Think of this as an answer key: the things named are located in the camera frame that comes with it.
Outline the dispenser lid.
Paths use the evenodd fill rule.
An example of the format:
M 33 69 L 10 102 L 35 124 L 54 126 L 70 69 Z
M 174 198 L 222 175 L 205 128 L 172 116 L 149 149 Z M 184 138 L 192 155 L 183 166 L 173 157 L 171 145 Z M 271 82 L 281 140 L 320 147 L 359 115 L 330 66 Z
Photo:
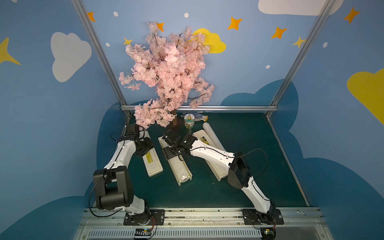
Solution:
M 147 131 L 144 131 L 145 140 L 149 140 L 150 149 L 143 156 L 143 161 L 149 177 L 153 177 L 156 174 L 159 174 L 163 171 L 163 166 L 160 162 L 158 154 L 155 150 L 153 142 L 150 138 L 150 135 Z

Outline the plastic wrap roll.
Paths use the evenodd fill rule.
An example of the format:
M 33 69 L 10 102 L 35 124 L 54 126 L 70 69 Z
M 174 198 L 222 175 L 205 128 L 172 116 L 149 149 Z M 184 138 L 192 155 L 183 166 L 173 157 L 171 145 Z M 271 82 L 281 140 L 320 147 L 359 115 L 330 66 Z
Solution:
M 192 179 L 192 174 L 185 161 L 177 160 L 177 176 L 179 183 L 185 183 Z
M 208 137 L 212 140 L 213 144 L 216 146 L 216 148 L 225 151 L 224 146 L 220 142 L 219 138 L 217 137 L 216 133 L 214 132 L 213 128 L 209 123 L 203 123 L 203 129 L 207 133 Z

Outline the dispenser base tray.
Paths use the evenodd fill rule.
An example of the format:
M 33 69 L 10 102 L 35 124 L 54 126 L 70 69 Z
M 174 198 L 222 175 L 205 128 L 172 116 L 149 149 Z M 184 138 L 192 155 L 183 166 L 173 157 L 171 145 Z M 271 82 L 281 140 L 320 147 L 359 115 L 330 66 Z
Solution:
M 167 153 L 166 153 L 166 150 L 169 150 L 169 145 L 166 143 L 166 141 L 163 140 L 162 137 L 159 137 L 158 141 L 159 141 L 159 143 L 160 143 L 160 145 L 162 147 L 163 155 L 164 155 L 165 159 L 168 161 L 168 163 L 169 163 L 169 165 L 171 167 L 171 170 L 172 170 L 172 172 L 174 174 L 174 177 L 175 177 L 175 179 L 176 179 L 176 181 L 178 183 L 178 186 L 180 187 L 181 184 L 179 183 L 178 176 L 177 176 L 177 166 L 178 166 L 177 165 L 177 160 L 180 160 L 179 157 L 181 157 L 181 159 L 182 159 L 182 156 L 178 155 L 177 157 L 172 157 L 172 158 L 169 157 L 167 155 Z

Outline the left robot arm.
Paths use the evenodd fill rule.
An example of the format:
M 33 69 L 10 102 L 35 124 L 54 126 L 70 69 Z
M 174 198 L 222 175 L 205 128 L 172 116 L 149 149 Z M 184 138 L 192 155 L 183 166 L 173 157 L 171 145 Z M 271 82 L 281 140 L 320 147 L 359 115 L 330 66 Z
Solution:
M 152 220 L 148 202 L 134 194 L 128 167 L 132 156 L 143 157 L 153 147 L 142 127 L 129 124 L 126 133 L 120 136 L 111 160 L 103 169 L 94 172 L 91 193 L 95 196 L 97 208 L 115 211 L 105 215 L 106 218 L 124 211 L 139 225 L 145 226 Z

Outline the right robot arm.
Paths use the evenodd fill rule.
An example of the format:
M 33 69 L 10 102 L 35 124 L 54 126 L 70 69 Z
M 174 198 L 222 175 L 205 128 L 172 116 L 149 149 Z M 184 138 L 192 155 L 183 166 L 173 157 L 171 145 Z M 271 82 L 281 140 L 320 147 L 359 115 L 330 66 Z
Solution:
M 242 155 L 219 150 L 192 135 L 182 138 L 173 130 L 167 131 L 161 139 L 166 143 L 163 149 L 166 160 L 174 157 L 181 160 L 183 154 L 189 154 L 220 165 L 228 172 L 228 183 L 242 190 L 254 205 L 257 215 L 255 221 L 270 225 L 276 222 L 275 202 L 259 188 Z

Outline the right white wrap dispenser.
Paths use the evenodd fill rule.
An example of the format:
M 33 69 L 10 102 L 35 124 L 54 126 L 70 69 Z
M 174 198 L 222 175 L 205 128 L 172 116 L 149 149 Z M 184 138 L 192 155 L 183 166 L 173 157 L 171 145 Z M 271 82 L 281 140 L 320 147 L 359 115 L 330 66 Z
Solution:
M 222 155 L 227 151 L 216 148 L 204 130 L 194 132 L 193 136 L 196 137 L 198 141 L 193 144 L 191 151 L 192 156 L 205 159 L 216 179 L 220 182 L 228 176 L 229 172 L 228 161 L 223 163 L 225 157 Z

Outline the green printed cup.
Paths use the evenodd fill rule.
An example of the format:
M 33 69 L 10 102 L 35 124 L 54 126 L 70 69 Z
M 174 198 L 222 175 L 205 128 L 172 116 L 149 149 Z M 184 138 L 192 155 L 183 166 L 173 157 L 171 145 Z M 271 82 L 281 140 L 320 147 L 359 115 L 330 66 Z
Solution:
M 184 122 L 185 122 L 185 127 L 187 129 L 192 129 L 195 125 L 195 115 L 194 114 L 186 114 L 184 116 Z

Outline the small plastic bottle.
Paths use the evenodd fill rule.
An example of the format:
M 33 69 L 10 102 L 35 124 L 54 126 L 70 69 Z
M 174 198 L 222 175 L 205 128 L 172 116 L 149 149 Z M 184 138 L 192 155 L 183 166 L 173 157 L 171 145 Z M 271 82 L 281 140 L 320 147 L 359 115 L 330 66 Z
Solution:
M 198 122 L 198 121 L 204 121 L 204 122 L 207 122 L 208 120 L 208 116 L 205 116 L 201 113 L 194 113 L 194 112 L 182 112 L 182 115 L 181 117 L 184 118 L 185 116 L 189 116 L 189 115 L 193 115 L 194 116 L 194 120 L 195 122 Z

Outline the pink cherry blossom tree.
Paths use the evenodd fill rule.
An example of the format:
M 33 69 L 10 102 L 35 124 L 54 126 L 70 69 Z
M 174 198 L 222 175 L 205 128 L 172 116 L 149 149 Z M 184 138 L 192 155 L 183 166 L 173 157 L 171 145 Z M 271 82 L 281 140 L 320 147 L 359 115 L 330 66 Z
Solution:
M 149 46 L 127 45 L 126 54 L 135 64 L 130 73 L 119 76 L 122 86 L 132 91 L 139 90 L 142 83 L 155 88 L 156 99 L 135 106 L 136 124 L 145 130 L 154 124 L 167 127 L 179 107 L 188 103 L 195 109 L 207 103 L 215 89 L 200 76 L 210 50 L 204 34 L 193 34 L 187 27 L 181 34 L 165 38 L 158 34 L 159 23 L 149 22 L 148 27 Z

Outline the left small circuit board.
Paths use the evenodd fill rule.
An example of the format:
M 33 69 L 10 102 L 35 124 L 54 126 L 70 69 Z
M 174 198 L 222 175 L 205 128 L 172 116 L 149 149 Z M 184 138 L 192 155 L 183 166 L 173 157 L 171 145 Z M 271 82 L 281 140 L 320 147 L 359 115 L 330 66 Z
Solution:
M 133 238 L 134 240 L 150 239 L 152 235 L 153 235 L 152 230 L 149 228 L 136 228 L 134 230 Z

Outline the small circuit board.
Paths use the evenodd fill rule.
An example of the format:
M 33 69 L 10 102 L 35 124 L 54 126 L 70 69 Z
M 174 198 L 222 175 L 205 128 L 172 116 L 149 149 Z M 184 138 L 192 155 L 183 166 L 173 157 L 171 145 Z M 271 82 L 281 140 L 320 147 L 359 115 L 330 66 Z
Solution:
M 133 238 L 134 240 L 150 239 L 152 235 L 153 235 L 152 230 L 149 228 L 136 228 L 134 230 Z
M 261 231 L 261 240 L 275 240 L 277 232 L 275 229 L 262 228 Z

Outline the right small circuit board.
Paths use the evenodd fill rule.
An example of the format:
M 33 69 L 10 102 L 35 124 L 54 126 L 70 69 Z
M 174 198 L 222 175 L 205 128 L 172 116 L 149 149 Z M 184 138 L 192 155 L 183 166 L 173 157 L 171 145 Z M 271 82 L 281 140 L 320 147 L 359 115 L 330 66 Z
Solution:
M 262 228 L 261 231 L 261 240 L 275 240 L 277 232 L 275 229 Z

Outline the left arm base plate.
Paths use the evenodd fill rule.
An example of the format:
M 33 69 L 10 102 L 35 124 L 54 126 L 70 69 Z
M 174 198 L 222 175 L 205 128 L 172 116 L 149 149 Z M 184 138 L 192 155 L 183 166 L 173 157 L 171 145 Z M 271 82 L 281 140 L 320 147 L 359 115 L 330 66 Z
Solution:
M 126 213 L 124 226 L 163 226 L 165 220 L 165 210 L 149 210 L 139 215 Z

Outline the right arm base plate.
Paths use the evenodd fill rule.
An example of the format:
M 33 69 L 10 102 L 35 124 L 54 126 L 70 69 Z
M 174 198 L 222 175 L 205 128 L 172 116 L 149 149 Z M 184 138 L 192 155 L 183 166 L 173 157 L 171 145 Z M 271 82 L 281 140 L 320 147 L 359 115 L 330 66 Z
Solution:
M 243 209 L 243 219 L 245 225 L 283 225 L 284 220 L 279 209 L 273 211 L 273 215 L 263 214 L 255 209 Z

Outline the aluminium rail base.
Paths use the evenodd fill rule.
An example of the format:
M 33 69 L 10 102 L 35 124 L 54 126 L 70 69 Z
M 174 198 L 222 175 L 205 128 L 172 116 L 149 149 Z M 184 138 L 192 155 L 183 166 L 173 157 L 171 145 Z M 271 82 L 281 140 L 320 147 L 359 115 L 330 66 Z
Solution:
M 245 225 L 243 208 L 154 208 L 165 210 L 163 226 L 124 226 L 126 214 L 94 217 L 85 210 L 75 240 L 134 240 L 136 228 L 152 230 L 139 240 L 261 240 L 262 228 L 275 229 L 275 240 L 331 240 L 333 236 L 319 208 L 281 208 L 283 225 Z

